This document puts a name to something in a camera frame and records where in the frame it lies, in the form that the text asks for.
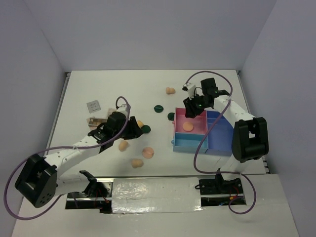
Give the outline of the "green puff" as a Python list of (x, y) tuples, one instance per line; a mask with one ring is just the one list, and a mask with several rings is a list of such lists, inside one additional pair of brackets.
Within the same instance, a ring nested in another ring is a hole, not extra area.
[(154, 106), (154, 111), (155, 111), (156, 113), (162, 113), (163, 110), (164, 110), (164, 107), (163, 107), (162, 105), (155, 105), (155, 106)]
[(169, 121), (174, 121), (175, 113), (174, 112), (168, 113), (167, 118)]
[(151, 132), (151, 128), (148, 125), (144, 125), (141, 127), (144, 134), (148, 134)]

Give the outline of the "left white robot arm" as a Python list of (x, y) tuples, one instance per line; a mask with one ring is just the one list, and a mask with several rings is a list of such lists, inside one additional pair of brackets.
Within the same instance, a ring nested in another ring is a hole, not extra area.
[(15, 188), (36, 208), (46, 205), (54, 196), (80, 192), (93, 196), (98, 188), (104, 188), (86, 170), (73, 175), (65, 172), (82, 161), (110, 148), (117, 139), (131, 140), (143, 135), (134, 116), (113, 112), (102, 123), (72, 145), (69, 149), (59, 148), (56, 153), (41, 157), (30, 156), (24, 165)]

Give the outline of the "peach puff with ribbon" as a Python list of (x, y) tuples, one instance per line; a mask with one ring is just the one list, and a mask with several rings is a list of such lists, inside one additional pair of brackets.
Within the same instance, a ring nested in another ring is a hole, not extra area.
[(155, 151), (153, 148), (151, 147), (145, 147), (143, 150), (142, 150), (142, 156), (144, 158), (147, 158), (147, 159), (151, 159), (155, 154)]

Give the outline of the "orange teardrop sponge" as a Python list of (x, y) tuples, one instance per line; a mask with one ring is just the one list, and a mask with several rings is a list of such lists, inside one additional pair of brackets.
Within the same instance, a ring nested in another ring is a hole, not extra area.
[(144, 124), (143, 124), (140, 120), (137, 121), (137, 124), (138, 124), (138, 126), (139, 126), (140, 128), (142, 128), (142, 127), (144, 126)]

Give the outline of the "green puff top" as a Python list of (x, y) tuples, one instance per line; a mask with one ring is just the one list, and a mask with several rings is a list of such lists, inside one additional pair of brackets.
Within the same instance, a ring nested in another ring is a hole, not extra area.
[(156, 113), (162, 113), (163, 110), (164, 110), (164, 107), (163, 107), (162, 105), (155, 105), (155, 106), (154, 106), (154, 111), (155, 111)]

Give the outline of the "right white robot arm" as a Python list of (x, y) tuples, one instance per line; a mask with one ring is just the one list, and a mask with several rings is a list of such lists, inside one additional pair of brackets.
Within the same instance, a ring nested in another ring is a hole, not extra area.
[(232, 92), (219, 90), (215, 79), (208, 78), (200, 82), (202, 95), (196, 93), (196, 86), (187, 81), (183, 91), (188, 97), (183, 101), (187, 118), (195, 118), (212, 108), (219, 112), (219, 116), (211, 124), (200, 141), (196, 153), (199, 153), (202, 144), (208, 138), (221, 118), (225, 118), (233, 127), (232, 155), (226, 164), (214, 173), (214, 179), (200, 181), (196, 189), (201, 194), (238, 194), (241, 184), (238, 177), (250, 160), (258, 160), (269, 151), (267, 122), (263, 117), (255, 117), (246, 112), (231, 98)]

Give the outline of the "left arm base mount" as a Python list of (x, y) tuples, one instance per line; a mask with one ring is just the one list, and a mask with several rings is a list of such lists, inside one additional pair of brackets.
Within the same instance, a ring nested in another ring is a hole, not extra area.
[(82, 192), (67, 194), (66, 210), (98, 210), (103, 214), (112, 214), (113, 181), (101, 182), (89, 172), (79, 172), (88, 180), (88, 185)]

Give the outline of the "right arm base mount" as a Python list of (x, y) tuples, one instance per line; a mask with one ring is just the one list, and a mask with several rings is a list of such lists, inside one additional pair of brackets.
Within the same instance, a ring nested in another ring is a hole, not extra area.
[(210, 179), (199, 179), (195, 189), (200, 192), (202, 207), (225, 206), (232, 200), (232, 205), (245, 205), (243, 188), (239, 178), (225, 181), (221, 174)]

